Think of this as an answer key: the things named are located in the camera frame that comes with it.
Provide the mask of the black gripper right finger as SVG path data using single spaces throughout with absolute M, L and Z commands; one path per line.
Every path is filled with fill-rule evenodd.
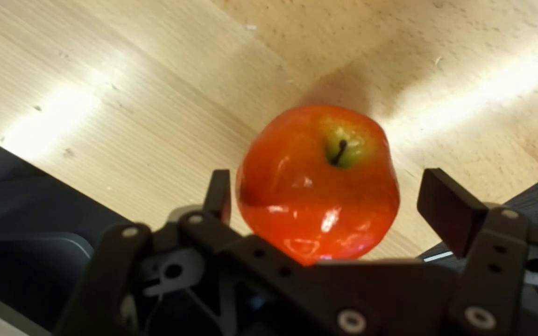
M 465 258 L 487 215 L 487 206 L 443 168 L 426 168 L 416 211 L 456 258 Z

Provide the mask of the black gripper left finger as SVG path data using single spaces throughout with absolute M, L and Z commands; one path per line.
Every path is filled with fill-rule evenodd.
M 232 219 L 232 189 L 230 189 L 230 172 L 215 170 L 211 174 L 203 209 L 217 217 L 222 224 L 228 224 Z

